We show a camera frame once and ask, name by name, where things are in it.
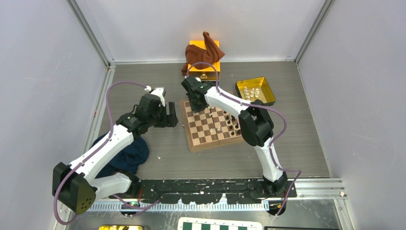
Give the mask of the wooden chess board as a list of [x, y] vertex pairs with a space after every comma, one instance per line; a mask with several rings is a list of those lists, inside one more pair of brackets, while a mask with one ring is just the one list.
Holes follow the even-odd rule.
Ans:
[[194, 113], [190, 102], [181, 100], [180, 109], [191, 151], [243, 140], [242, 134], [237, 134], [237, 131], [241, 130], [238, 119], [218, 107], [209, 106], [201, 112]]

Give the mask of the yellow metal tray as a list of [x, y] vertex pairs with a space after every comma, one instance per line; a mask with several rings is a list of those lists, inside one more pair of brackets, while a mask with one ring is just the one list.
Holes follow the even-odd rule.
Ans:
[[266, 106], [272, 106], [276, 102], [275, 96], [265, 77], [239, 80], [235, 84], [238, 97], [255, 101], [261, 100]]

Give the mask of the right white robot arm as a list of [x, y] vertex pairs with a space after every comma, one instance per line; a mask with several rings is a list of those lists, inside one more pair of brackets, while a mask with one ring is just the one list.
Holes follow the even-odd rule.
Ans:
[[274, 124], [268, 112], [270, 107], [264, 106], [260, 100], [251, 102], [239, 98], [211, 82], [203, 83], [195, 77], [186, 77], [181, 85], [194, 112], [214, 106], [238, 120], [243, 139], [258, 155], [267, 193], [273, 197], [279, 196], [287, 183], [287, 174], [279, 163], [273, 144]]

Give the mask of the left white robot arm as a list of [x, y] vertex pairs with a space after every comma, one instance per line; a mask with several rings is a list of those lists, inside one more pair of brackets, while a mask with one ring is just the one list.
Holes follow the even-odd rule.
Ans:
[[58, 202], [76, 214], [86, 212], [95, 201], [123, 193], [128, 198], [138, 195], [140, 186], [126, 172], [98, 178], [100, 171], [135, 138], [150, 127], [174, 127], [167, 122], [165, 88], [147, 88], [134, 112], [122, 115], [111, 131], [86, 153], [69, 164], [59, 163], [53, 170], [54, 212]]

